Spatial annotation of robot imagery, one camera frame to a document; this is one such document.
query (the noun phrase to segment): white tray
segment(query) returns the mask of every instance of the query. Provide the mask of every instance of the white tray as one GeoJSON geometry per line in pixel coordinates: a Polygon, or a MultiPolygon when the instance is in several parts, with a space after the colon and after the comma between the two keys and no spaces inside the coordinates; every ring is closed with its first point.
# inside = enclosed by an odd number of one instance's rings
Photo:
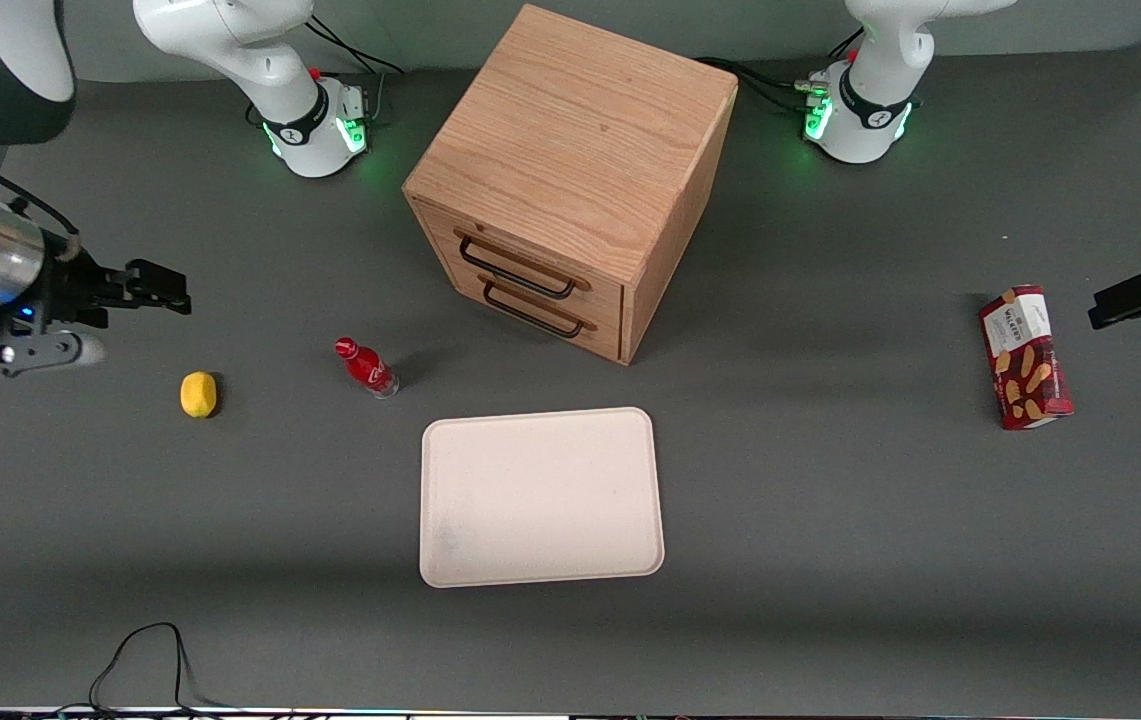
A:
{"type": "Polygon", "coordinates": [[[419,574],[429,585],[623,579],[662,564],[642,410],[437,420],[424,430],[419,574]]]}

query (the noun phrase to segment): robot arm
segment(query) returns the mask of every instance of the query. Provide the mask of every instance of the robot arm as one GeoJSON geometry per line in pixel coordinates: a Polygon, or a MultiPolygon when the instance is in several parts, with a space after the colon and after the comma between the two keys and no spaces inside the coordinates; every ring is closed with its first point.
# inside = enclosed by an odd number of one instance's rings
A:
{"type": "MultiPolygon", "coordinates": [[[[67,126],[73,79],[58,18],[54,0],[0,0],[0,145],[50,140],[67,126]]],[[[26,204],[0,202],[0,374],[99,358],[95,338],[46,332],[52,322],[106,327],[108,307],[191,313],[181,274],[143,260],[102,268],[62,215],[66,236],[32,223],[26,204]]]]}
{"type": "Polygon", "coordinates": [[[806,138],[844,163],[871,163],[903,137],[909,97],[934,58],[926,23],[994,13],[1015,0],[845,0],[863,24],[857,59],[840,59],[811,74],[835,88],[814,100],[806,138]]]}
{"type": "Polygon", "coordinates": [[[314,78],[292,47],[268,42],[311,13],[311,0],[135,0],[135,19],[152,45],[235,82],[286,167],[317,178],[365,149],[366,128],[359,88],[314,78]]]}

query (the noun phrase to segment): cable connector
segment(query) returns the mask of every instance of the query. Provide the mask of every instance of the cable connector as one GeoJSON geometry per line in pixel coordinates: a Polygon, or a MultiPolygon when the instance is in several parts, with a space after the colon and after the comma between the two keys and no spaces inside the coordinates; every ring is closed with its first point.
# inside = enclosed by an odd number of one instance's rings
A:
{"type": "Polygon", "coordinates": [[[793,82],[793,90],[806,95],[827,97],[827,83],[820,79],[799,79],[799,81],[793,82]]]}

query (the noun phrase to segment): yellow lemon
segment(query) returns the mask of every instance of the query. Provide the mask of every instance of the yellow lemon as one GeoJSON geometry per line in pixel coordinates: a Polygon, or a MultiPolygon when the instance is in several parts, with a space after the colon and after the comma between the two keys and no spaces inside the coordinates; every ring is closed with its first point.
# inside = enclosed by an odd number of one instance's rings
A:
{"type": "Polygon", "coordinates": [[[178,402],[183,411],[194,418],[209,418],[215,413],[219,393],[215,389],[215,375],[210,373],[192,373],[183,379],[178,391],[178,402]]]}

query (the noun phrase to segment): gray tabletop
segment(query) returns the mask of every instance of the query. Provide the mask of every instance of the gray tabletop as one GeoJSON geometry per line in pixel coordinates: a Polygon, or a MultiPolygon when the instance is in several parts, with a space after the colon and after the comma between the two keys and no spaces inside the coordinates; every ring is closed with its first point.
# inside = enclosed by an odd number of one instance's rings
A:
{"type": "MultiPolygon", "coordinates": [[[[451,290],[398,188],[469,79],[390,79],[323,181],[230,83],[88,84],[13,151],[96,259],[186,272],[196,310],[119,312],[104,365],[0,382],[0,703],[84,697],[168,618],[238,705],[1141,715],[1141,322],[1086,318],[1141,272],[1141,47],[939,59],[864,168],[744,92],[631,369],[451,290]],[[1027,282],[1078,415],[1003,432],[976,301],[1027,282]],[[347,379],[341,334],[404,391],[347,379]],[[177,404],[199,369],[215,420],[177,404]],[[621,405],[656,430],[656,575],[419,579],[430,421],[621,405]]],[[[164,705],[168,648],[105,699],[164,705]]]]}

